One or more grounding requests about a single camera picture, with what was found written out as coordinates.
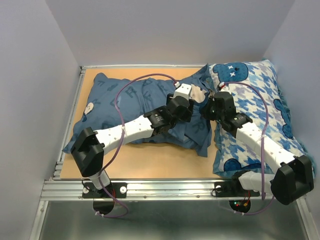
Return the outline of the dark blue lettered pillowcase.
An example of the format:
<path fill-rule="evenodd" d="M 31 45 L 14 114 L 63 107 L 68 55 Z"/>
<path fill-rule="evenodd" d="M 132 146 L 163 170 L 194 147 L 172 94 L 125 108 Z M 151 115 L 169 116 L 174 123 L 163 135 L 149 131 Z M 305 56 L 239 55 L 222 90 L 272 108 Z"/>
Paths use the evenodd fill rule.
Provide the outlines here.
<path fill-rule="evenodd" d="M 171 80 L 147 78 L 129 86 L 128 79 L 110 78 L 98 73 L 87 98 L 91 110 L 85 110 L 81 119 L 73 127 L 73 135 L 63 152 L 69 154 L 75 140 L 85 128 L 104 130 L 130 122 L 139 116 L 166 104 L 167 95 L 175 90 Z M 200 110 L 208 101 L 213 80 L 209 66 L 205 65 L 196 73 L 181 79 L 182 84 L 192 86 L 191 97 L 195 101 L 190 122 L 180 121 L 168 132 L 140 140 L 141 143 L 170 143 L 186 149 L 194 149 L 198 156 L 207 157 L 211 145 L 212 128 L 208 120 L 201 116 Z"/>

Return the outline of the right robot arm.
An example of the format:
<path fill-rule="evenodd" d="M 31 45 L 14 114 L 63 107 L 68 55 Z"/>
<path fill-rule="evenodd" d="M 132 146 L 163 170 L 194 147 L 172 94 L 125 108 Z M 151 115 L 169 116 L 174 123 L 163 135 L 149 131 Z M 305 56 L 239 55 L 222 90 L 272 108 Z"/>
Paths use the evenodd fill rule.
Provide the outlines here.
<path fill-rule="evenodd" d="M 297 156 L 266 136 L 245 113 L 237 112 L 233 96 L 227 91 L 208 98 L 201 110 L 203 117 L 218 122 L 238 143 L 243 143 L 260 157 L 261 172 L 241 170 L 233 175 L 231 192 L 242 195 L 255 191 L 273 195 L 289 205 L 314 189 L 312 161 Z"/>

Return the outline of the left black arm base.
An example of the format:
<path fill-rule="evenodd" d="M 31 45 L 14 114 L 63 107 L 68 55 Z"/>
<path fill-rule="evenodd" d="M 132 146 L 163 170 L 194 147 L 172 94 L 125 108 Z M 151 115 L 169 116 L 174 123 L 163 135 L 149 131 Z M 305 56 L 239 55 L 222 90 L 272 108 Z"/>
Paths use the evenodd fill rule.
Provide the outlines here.
<path fill-rule="evenodd" d="M 128 184 L 126 182 L 111 182 L 110 185 L 106 186 L 106 190 L 113 197 L 110 197 L 106 191 L 97 189 L 92 182 L 81 181 L 82 184 L 82 198 L 95 200 L 95 199 L 107 199 L 110 201 L 94 201 L 92 206 L 98 214 L 108 216 L 112 210 L 116 209 L 116 199 L 125 199 L 127 197 Z"/>

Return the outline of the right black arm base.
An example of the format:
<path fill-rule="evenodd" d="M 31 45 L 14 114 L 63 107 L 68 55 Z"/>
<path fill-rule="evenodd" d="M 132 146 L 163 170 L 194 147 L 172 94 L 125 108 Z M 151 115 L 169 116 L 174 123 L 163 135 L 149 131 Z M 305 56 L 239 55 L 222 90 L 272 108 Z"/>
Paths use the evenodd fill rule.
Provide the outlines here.
<path fill-rule="evenodd" d="M 248 214 L 251 208 L 251 197 L 259 197 L 260 193 L 254 190 L 245 190 L 233 180 L 218 181 L 210 192 L 212 197 L 230 198 L 229 205 L 236 213 Z"/>

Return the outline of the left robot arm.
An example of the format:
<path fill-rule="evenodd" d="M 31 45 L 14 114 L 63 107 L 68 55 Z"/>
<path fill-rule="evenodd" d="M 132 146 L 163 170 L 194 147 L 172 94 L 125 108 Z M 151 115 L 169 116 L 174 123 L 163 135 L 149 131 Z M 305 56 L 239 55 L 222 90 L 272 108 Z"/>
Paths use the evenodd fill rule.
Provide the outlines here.
<path fill-rule="evenodd" d="M 85 179 L 89 179 L 100 197 L 111 193 L 111 180 L 103 167 L 104 155 L 122 145 L 167 133 L 178 122 L 189 123 L 195 101 L 182 96 L 168 95 L 166 105 L 138 118 L 108 129 L 81 131 L 70 149 L 71 155 Z"/>

